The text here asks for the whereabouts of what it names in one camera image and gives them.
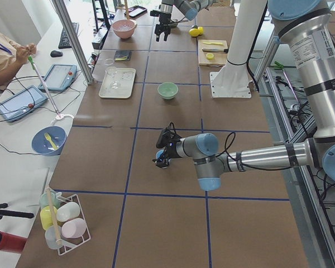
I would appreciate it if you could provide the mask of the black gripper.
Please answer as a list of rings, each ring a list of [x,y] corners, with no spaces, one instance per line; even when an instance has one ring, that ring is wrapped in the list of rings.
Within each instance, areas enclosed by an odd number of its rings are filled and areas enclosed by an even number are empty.
[[[165,150],[165,156],[160,156],[152,161],[159,168],[167,168],[170,165],[170,159],[181,158],[177,152],[177,144],[180,142],[181,136],[176,133],[174,127],[165,127],[159,135],[156,143],[158,149]]]
[[[159,23],[156,24],[154,31],[156,42],[160,41],[160,35],[162,33],[164,33],[164,35],[171,34],[170,23],[172,11],[172,8],[160,8],[159,10],[150,11],[150,16],[159,18]]]

